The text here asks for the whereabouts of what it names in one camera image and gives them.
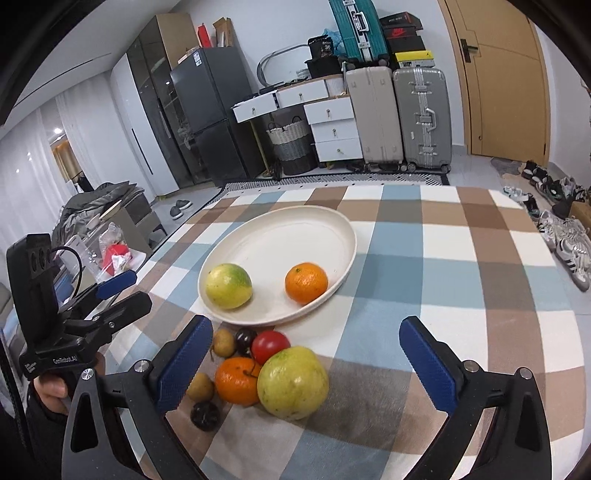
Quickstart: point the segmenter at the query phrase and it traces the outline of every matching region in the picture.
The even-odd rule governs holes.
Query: gray suitcase
[[[452,119],[445,76],[439,69],[415,67],[394,72],[408,171],[452,163]]]

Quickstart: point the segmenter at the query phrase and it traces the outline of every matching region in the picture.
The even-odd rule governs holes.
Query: human hand
[[[95,370],[99,375],[105,374],[105,357],[96,354]],[[68,388],[62,377],[55,374],[43,374],[33,380],[33,386],[45,407],[53,413],[68,415],[66,405],[62,402],[68,396]]]

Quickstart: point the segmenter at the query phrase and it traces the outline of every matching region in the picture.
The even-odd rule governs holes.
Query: tangerine
[[[228,358],[216,371],[215,384],[220,398],[228,403],[248,407],[258,403],[256,381],[261,366],[252,358]]]
[[[320,297],[329,287],[329,279],[318,265],[305,262],[293,267],[285,276],[287,296],[301,305]]]

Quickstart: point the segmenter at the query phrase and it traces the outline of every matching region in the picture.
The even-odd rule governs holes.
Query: cardboard
[[[573,202],[570,208],[570,216],[578,219],[586,229],[591,228],[591,206],[588,203]]]
[[[234,27],[229,18],[220,18],[213,24],[216,29],[215,47],[233,47],[234,46]]]

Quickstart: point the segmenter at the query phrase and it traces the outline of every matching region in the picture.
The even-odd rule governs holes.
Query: white drawer unit
[[[348,140],[359,138],[357,124],[354,118],[347,120],[335,120],[334,122],[323,122],[312,124],[312,133],[316,142],[330,142],[333,140]]]
[[[326,89],[324,80],[318,80],[317,82],[301,83],[284,90],[278,90],[276,96],[279,108],[285,108],[286,106],[298,105],[298,103],[328,98],[329,92]]]
[[[304,105],[304,110],[306,110],[306,118],[310,125],[355,118],[353,105],[351,105],[351,98],[349,97],[309,103]]]
[[[277,110],[275,92],[268,92],[264,95],[251,98],[246,102],[239,103],[232,107],[232,110],[234,110],[234,115],[238,123],[265,115],[265,113],[274,112]]]
[[[348,140],[333,140],[332,142],[318,142],[316,152],[320,161],[353,160],[363,158],[361,144],[358,138]]]

